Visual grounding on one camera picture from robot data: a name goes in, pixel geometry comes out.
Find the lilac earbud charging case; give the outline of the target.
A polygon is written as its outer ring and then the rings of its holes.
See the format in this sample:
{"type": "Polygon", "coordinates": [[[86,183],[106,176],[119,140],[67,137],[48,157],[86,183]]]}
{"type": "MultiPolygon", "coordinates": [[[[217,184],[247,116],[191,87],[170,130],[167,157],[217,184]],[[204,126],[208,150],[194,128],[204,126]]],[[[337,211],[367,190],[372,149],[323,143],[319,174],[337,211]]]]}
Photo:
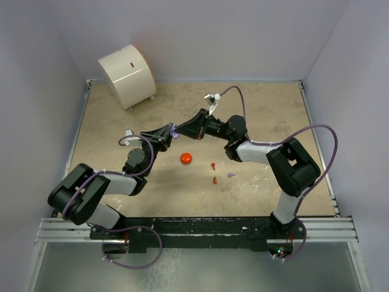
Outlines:
{"type": "Polygon", "coordinates": [[[176,132],[176,127],[177,125],[174,123],[170,131],[170,135],[173,139],[177,139],[179,137],[179,133],[176,132]]]}

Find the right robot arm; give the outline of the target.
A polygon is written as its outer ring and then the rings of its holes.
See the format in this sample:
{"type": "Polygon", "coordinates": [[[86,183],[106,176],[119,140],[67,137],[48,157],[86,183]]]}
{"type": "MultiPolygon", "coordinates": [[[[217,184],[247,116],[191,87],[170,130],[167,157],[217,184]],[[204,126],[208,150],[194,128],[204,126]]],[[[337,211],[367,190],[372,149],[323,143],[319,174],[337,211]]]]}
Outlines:
{"type": "Polygon", "coordinates": [[[227,141],[227,157],[236,162],[257,162],[271,167],[281,189],[281,194],[271,216],[270,231],[277,238],[284,238],[296,219],[298,202],[321,175],[321,170],[311,155],[295,138],[279,146],[255,145],[247,137],[243,116],[233,115],[226,122],[210,115],[206,109],[190,120],[178,125],[175,132],[195,140],[207,134],[227,141]]]}

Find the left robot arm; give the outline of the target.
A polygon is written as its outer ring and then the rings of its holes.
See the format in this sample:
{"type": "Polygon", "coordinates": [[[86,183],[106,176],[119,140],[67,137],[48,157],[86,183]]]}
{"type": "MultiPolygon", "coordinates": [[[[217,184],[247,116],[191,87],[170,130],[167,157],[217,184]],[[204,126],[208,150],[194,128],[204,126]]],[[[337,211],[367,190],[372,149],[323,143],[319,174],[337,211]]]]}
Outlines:
{"type": "Polygon", "coordinates": [[[104,195],[138,195],[147,184],[157,154],[165,152],[171,145],[173,123],[140,134],[129,133],[119,139],[122,147],[138,143],[128,153],[127,160],[120,172],[112,170],[96,171],[92,167],[78,164],[51,191],[47,202],[50,207],[76,225],[83,223],[103,226],[111,238],[119,238],[125,232],[125,224],[120,214],[111,207],[103,206],[100,201],[104,195]]]}

